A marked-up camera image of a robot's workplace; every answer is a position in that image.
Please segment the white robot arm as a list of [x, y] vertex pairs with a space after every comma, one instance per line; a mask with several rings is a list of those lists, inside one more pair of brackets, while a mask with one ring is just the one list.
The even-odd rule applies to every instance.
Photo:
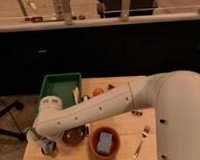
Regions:
[[42, 107], [36, 131], [47, 138], [133, 109], [155, 109], [157, 160], [200, 160], [200, 74], [171, 71], [130, 81], [65, 110]]

